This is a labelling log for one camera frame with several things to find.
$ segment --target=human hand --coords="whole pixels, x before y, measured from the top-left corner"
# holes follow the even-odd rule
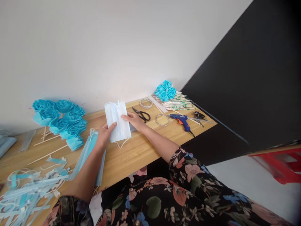
[[[98,129],[98,137],[95,144],[96,148],[101,148],[105,150],[109,144],[111,133],[113,129],[116,127],[117,122],[114,122],[110,127],[108,127],[108,124],[105,123]]]
[[[147,126],[135,112],[128,111],[128,115],[122,115],[121,117],[124,120],[129,121],[140,132]]]

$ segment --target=woman's left hand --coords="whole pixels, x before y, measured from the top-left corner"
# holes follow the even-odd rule
[[[114,122],[110,127],[108,127],[108,124],[105,123],[98,129],[98,137],[95,144],[95,147],[101,148],[105,150],[109,144],[111,133],[113,129],[116,127],[117,122]]]

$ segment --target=woman's right hand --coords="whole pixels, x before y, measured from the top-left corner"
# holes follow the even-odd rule
[[[128,111],[128,115],[122,115],[121,117],[130,122],[140,132],[147,126],[135,112]]]

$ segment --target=blue glue gun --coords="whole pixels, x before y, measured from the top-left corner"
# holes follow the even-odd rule
[[[187,116],[176,115],[176,114],[171,114],[171,115],[167,115],[167,116],[169,116],[173,119],[177,119],[179,121],[179,124],[182,124],[184,126],[185,132],[190,132],[193,135],[193,137],[195,137],[194,134],[190,130],[190,126],[186,122],[186,120],[188,119]]]

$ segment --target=paper flower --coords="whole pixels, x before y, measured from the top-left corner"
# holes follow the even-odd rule
[[[80,135],[68,138],[66,141],[71,151],[76,151],[84,144],[84,141]]]
[[[175,88],[171,87],[171,88],[167,89],[166,93],[167,93],[167,96],[169,97],[169,99],[172,99],[175,97],[177,91]]]
[[[161,101],[168,102],[176,95],[176,89],[172,87],[171,81],[165,80],[163,84],[158,85],[155,95],[160,98]]]
[[[67,127],[69,126],[69,121],[66,120],[65,118],[58,118],[53,120],[49,124],[49,126],[50,126],[49,127],[50,132],[52,132],[54,135],[58,135],[60,132],[67,129]]]
[[[46,109],[56,109],[56,104],[51,100],[36,100],[32,107],[37,112]]]
[[[69,124],[72,125],[73,123],[76,123],[77,121],[82,120],[82,115],[76,111],[67,112],[64,116],[64,119],[69,121]]]
[[[75,137],[76,135],[82,133],[87,128],[87,121],[81,119],[80,121],[75,122],[72,125],[69,125],[67,129],[60,133],[62,139],[68,139],[71,137]]]
[[[41,126],[49,126],[49,124],[60,117],[60,113],[56,109],[48,108],[46,110],[37,111],[33,117],[34,121]]]
[[[84,116],[85,115],[85,110],[83,108],[79,107],[78,105],[75,105],[74,108],[71,110],[71,112],[76,112],[80,116]]]
[[[166,90],[166,87],[164,85],[158,85],[157,91],[159,93],[165,92],[165,90]]]
[[[56,108],[60,113],[67,113],[74,108],[74,103],[68,101],[68,100],[59,100],[56,103]]]
[[[164,101],[164,102],[168,102],[169,101],[169,98],[168,98],[166,92],[160,93],[159,98],[160,98],[161,101]]]
[[[171,88],[171,87],[172,87],[172,82],[171,82],[171,81],[165,80],[165,81],[163,82],[163,86],[164,86],[165,89]]]

